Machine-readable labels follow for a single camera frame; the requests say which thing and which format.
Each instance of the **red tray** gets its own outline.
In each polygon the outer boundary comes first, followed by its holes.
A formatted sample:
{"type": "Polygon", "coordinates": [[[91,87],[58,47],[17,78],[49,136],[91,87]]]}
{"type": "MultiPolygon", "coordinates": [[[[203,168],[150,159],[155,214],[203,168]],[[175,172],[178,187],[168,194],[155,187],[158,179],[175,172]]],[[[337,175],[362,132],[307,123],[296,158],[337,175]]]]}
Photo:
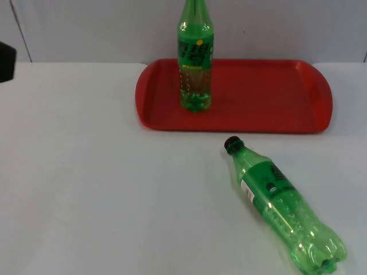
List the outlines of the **red tray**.
{"type": "Polygon", "coordinates": [[[333,111],[327,81],[299,60],[215,60],[212,106],[199,113],[180,107],[177,61],[158,60],[140,75],[135,102],[143,125],[168,131],[318,133],[333,111]]]}

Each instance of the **bottle label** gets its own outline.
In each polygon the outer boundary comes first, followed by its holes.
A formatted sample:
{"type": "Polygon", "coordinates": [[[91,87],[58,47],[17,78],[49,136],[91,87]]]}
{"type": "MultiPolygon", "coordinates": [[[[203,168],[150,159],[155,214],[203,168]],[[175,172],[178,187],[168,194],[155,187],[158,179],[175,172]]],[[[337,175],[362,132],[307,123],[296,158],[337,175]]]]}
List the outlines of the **bottle label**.
{"type": "Polygon", "coordinates": [[[184,70],[208,70],[213,62],[214,35],[202,39],[178,36],[178,65],[184,70]]]}
{"type": "Polygon", "coordinates": [[[277,195],[295,189],[273,162],[261,162],[251,167],[243,176],[241,187],[259,211],[277,195]]]}
{"type": "Polygon", "coordinates": [[[241,188],[245,192],[247,198],[253,203],[253,199],[255,198],[255,195],[251,191],[251,189],[248,187],[248,185],[245,183],[244,180],[241,182],[241,188]]]}

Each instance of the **green plastic bottle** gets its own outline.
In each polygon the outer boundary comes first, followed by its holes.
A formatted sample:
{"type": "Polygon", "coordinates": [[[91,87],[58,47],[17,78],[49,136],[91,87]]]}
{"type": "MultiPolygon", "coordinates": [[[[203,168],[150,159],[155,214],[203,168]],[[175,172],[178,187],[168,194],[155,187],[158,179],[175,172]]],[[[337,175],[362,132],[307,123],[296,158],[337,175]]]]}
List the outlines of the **green plastic bottle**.
{"type": "Polygon", "coordinates": [[[180,103],[192,112],[208,109],[212,102],[214,27],[205,0],[186,0],[178,23],[180,103]]]}
{"type": "Polygon", "coordinates": [[[271,159],[244,146],[236,136],[224,145],[235,162],[237,181],[261,216],[290,250],[303,274],[332,273],[346,258],[343,242],[312,211],[271,159]]]}

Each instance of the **green bottle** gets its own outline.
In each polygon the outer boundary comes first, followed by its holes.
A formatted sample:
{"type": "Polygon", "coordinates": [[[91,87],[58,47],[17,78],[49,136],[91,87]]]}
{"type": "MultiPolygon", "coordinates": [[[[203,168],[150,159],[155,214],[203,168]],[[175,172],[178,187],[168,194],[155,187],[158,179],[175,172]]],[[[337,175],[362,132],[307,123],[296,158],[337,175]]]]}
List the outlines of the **green bottle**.
{"type": "Polygon", "coordinates": [[[205,0],[186,0],[178,23],[180,103],[192,112],[208,109],[212,102],[214,28],[205,0]]]}
{"type": "Polygon", "coordinates": [[[233,156],[237,181],[261,216],[290,250],[303,274],[332,273],[346,258],[343,242],[324,225],[271,159],[244,146],[236,136],[224,145],[233,156]]]}

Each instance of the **black bottle cap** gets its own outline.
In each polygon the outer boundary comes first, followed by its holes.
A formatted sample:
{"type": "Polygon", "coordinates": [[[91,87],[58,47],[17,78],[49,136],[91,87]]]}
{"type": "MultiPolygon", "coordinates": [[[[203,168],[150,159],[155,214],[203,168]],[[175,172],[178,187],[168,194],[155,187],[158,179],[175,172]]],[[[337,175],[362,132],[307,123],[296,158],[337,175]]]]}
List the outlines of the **black bottle cap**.
{"type": "Polygon", "coordinates": [[[0,42],[0,83],[13,79],[16,56],[14,48],[0,42]]]}
{"type": "Polygon", "coordinates": [[[227,150],[227,153],[234,154],[239,149],[243,148],[243,141],[240,140],[238,136],[231,136],[224,143],[224,148],[227,150]]]}

